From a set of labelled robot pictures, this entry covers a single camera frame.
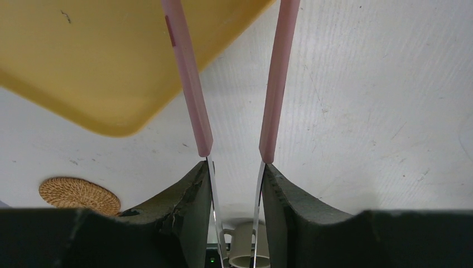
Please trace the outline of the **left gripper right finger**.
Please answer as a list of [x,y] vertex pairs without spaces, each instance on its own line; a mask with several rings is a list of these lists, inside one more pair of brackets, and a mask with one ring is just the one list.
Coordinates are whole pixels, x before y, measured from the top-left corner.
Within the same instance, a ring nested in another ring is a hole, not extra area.
[[265,164],[263,203],[272,267],[350,267],[353,257],[330,225],[351,218]]

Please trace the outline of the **pink handled metal tongs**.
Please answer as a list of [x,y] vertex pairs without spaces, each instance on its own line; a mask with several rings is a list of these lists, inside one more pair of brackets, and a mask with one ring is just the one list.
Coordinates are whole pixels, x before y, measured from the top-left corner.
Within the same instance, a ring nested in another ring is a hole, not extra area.
[[[211,159],[213,135],[201,88],[189,28],[180,1],[162,1],[161,5],[165,14],[166,26],[175,54],[197,150],[199,156],[206,158],[209,166],[213,217],[218,239],[220,262],[222,267],[228,267],[231,265],[231,261],[226,250],[216,188],[215,168]],[[259,211],[262,199],[263,173],[265,166],[274,161],[289,58],[299,7],[299,1],[280,2],[259,141],[259,152],[262,162],[257,179],[253,225],[252,232],[249,236],[249,260],[247,267],[257,267],[260,263],[258,261],[257,252],[258,249],[262,248],[263,242],[263,236],[258,230],[260,223]]]

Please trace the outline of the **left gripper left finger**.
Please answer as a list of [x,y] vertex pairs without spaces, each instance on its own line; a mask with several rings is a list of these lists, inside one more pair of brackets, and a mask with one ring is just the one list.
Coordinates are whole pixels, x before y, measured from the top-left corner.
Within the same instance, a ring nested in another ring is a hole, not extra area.
[[149,200],[125,210],[119,220],[141,227],[132,242],[135,267],[204,267],[211,203],[207,161]]

